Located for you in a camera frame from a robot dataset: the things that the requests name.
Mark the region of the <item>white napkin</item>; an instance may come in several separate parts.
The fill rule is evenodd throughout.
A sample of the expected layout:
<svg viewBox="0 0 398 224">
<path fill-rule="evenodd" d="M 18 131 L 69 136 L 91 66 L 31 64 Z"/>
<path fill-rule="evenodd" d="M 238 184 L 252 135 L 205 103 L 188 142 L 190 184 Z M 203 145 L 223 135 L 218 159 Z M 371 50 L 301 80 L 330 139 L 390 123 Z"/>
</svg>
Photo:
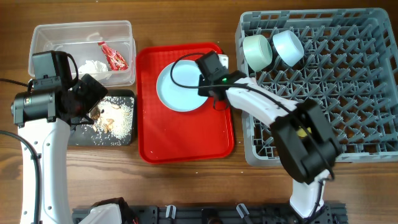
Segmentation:
<svg viewBox="0 0 398 224">
<path fill-rule="evenodd" d="M 85 64 L 78 68 L 79 74 L 89 74 L 96 80 L 107 80 L 112 73 L 105 63 L 98 60 L 86 60 Z"/>
</svg>

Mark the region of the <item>light blue plate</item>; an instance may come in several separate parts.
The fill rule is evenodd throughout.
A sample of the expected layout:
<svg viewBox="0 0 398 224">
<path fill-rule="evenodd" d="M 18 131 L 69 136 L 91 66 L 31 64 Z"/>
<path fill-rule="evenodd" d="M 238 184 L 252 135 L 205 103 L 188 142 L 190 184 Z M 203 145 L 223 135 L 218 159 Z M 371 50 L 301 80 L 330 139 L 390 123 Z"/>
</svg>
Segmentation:
<svg viewBox="0 0 398 224">
<path fill-rule="evenodd" d="M 201 107 L 208 97 L 199 96 L 197 89 L 176 85 L 170 77 L 173 64 L 166 66 L 158 76 L 156 91 L 159 100 L 167 108 L 178 112 L 193 111 Z M 201 76 L 200 69 L 193 60 L 179 61 L 174 66 L 172 74 L 177 83 L 185 86 L 197 86 Z"/>
</svg>

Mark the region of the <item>red snack wrapper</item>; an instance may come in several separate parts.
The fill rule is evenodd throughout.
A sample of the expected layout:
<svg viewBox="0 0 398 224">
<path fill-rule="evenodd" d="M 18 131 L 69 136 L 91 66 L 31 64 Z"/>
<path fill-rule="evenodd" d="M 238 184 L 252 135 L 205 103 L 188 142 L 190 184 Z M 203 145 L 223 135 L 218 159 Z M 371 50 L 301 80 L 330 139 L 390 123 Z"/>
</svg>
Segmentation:
<svg viewBox="0 0 398 224">
<path fill-rule="evenodd" d="M 106 42 L 98 42 L 98 45 L 105 54 L 112 71 L 127 70 L 129 68 L 123 56 L 118 51 L 112 49 Z"/>
</svg>

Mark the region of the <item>mint green bowl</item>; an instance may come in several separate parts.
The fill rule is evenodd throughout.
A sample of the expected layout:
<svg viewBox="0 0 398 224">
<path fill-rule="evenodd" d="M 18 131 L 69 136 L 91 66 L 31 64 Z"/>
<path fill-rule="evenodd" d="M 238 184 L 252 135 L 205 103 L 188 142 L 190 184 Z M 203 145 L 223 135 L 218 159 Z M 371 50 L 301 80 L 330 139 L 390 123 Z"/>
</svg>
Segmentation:
<svg viewBox="0 0 398 224">
<path fill-rule="evenodd" d="M 272 62 L 272 49 L 263 35 L 252 35 L 243 39 L 244 57 L 255 72 L 261 71 Z"/>
</svg>

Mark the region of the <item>light blue bowl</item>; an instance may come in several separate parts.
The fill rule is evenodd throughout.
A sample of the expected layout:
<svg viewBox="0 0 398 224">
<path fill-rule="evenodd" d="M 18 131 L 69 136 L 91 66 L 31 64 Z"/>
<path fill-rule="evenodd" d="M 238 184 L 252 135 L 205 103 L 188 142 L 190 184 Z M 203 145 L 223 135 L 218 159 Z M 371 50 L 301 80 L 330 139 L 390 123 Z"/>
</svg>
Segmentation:
<svg viewBox="0 0 398 224">
<path fill-rule="evenodd" d="M 304 56 L 304 49 L 299 38 L 290 30 L 285 30 L 273 36 L 274 47 L 281 59 L 293 67 Z"/>
</svg>

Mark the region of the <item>yellow plastic cup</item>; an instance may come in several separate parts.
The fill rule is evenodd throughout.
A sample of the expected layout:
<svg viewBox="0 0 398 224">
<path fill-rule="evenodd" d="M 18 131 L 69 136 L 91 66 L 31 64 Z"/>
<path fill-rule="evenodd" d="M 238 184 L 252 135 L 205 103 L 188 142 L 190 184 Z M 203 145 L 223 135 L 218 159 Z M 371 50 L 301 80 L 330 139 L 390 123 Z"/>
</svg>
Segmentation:
<svg viewBox="0 0 398 224">
<path fill-rule="evenodd" d="M 307 137 L 307 133 L 312 133 L 312 130 L 311 130 L 310 127 L 308 127 L 306 131 L 305 131 L 303 128 L 299 128 L 299 129 L 296 131 L 296 133 L 297 133 L 297 135 L 298 135 L 300 138 L 305 138 L 305 137 Z"/>
</svg>

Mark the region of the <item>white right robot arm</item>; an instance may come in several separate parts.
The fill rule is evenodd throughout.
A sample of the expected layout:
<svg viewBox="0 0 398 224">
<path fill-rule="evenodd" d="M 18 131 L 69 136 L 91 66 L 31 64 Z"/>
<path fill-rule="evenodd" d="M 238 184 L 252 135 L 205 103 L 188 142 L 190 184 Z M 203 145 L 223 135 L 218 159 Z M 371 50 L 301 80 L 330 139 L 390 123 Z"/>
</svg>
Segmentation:
<svg viewBox="0 0 398 224">
<path fill-rule="evenodd" d="M 229 72 L 214 51 L 200 54 L 195 62 L 201 73 L 199 95 L 226 100 L 269 128 L 280 162 L 293 179 L 290 206 L 303 220 L 313 220 L 323 206 L 324 184 L 334 180 L 333 166 L 341 154 L 320 105 L 311 99 L 301 103 L 285 99 L 239 70 Z"/>
</svg>

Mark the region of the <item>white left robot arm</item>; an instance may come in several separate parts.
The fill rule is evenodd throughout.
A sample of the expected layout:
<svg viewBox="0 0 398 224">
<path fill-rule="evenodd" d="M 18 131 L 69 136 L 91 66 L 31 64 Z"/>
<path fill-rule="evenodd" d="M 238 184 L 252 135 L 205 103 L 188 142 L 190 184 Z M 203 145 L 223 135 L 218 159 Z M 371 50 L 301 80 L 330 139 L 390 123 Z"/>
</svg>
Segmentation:
<svg viewBox="0 0 398 224">
<path fill-rule="evenodd" d="M 73 76 L 73 57 L 33 54 L 35 78 L 11 105 L 23 160 L 21 223 L 71 223 L 66 155 L 71 133 L 92 124 L 89 112 L 107 95 L 91 75 Z"/>
</svg>

